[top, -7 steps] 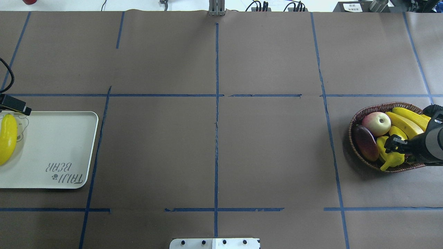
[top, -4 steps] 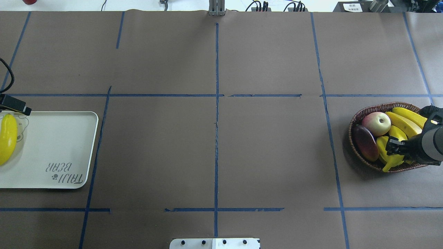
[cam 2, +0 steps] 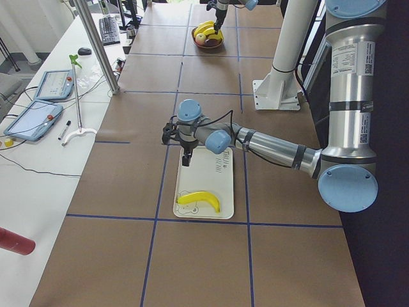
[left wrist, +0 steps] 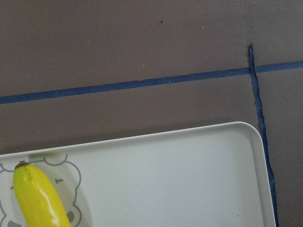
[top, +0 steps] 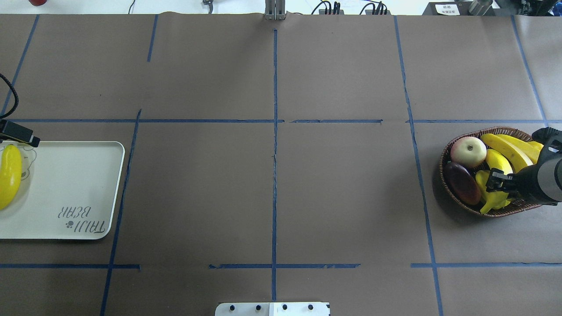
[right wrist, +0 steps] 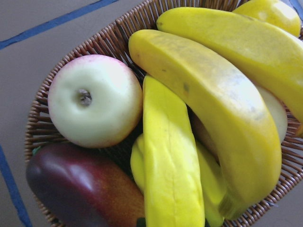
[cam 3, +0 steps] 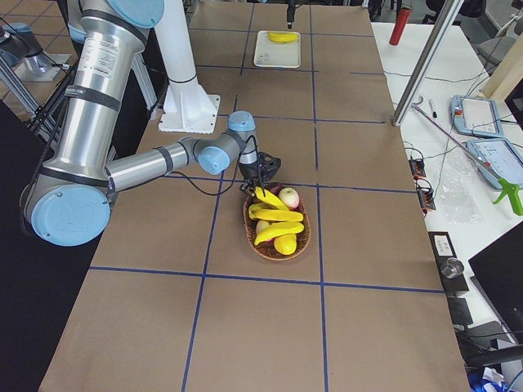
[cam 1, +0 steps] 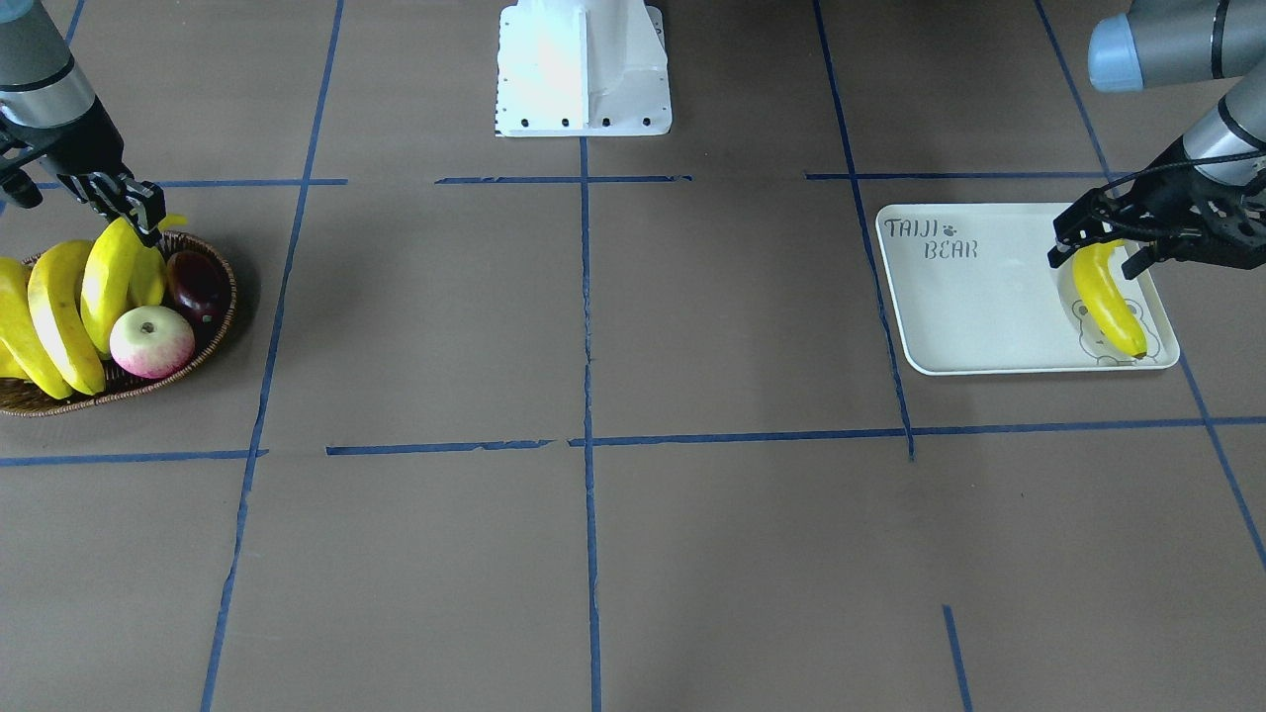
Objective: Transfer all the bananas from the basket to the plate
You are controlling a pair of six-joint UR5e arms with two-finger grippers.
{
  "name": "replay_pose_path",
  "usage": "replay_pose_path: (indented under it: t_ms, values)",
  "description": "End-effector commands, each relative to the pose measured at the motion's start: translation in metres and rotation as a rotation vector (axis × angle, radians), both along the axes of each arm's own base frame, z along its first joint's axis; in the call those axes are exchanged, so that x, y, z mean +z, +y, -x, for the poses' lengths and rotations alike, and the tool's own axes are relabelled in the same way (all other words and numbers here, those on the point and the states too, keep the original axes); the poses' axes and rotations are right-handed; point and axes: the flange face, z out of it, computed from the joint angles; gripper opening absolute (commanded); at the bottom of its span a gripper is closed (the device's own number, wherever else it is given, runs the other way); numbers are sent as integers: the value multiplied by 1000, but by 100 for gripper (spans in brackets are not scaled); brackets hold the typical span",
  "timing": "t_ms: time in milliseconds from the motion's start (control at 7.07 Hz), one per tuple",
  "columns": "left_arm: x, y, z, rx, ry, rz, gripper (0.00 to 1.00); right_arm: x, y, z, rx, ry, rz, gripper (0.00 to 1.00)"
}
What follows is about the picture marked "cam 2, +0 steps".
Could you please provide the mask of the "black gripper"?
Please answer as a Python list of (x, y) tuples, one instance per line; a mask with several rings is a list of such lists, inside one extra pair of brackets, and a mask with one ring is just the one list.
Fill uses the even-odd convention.
[(216, 13), (215, 13), (216, 21), (213, 25), (215, 34), (219, 33), (222, 23), (224, 22), (224, 19), (226, 18), (226, 15), (227, 15), (227, 10), (220, 10), (218, 8), (216, 9)]
[(181, 158), (182, 166), (189, 167), (190, 160), (192, 158), (192, 152), (196, 148), (196, 141), (180, 141), (180, 145), (183, 148), (183, 155)]

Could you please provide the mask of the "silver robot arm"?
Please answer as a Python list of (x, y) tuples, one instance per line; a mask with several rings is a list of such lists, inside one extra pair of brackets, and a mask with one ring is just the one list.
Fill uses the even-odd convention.
[(239, 8), (246, 8), (248, 10), (253, 10), (256, 5), (258, 4), (258, 0), (238, 0), (238, 1), (230, 1), (230, 0), (216, 0), (216, 1), (209, 1), (207, 4), (206, 9), (210, 10), (211, 8), (215, 9), (215, 17), (216, 21), (214, 23), (214, 30), (217, 34), (226, 18), (229, 5), (239, 5)]
[(359, 212), (378, 194), (376, 154), (369, 137), (375, 46), (385, 29), (387, 2), (327, 1), (325, 23), (313, 41), (316, 53), (309, 56), (311, 64), (301, 81), (297, 66), (317, 7), (316, 1), (288, 2), (272, 69), (253, 82), (253, 92), (258, 110), (296, 110), (295, 87), (301, 85), (313, 107), (319, 150), (211, 120), (192, 99), (180, 104), (177, 120), (164, 127), (162, 140), (181, 144), (184, 166), (195, 147), (204, 144), (215, 154), (235, 146), (269, 163), (302, 170), (318, 180), (327, 205)]

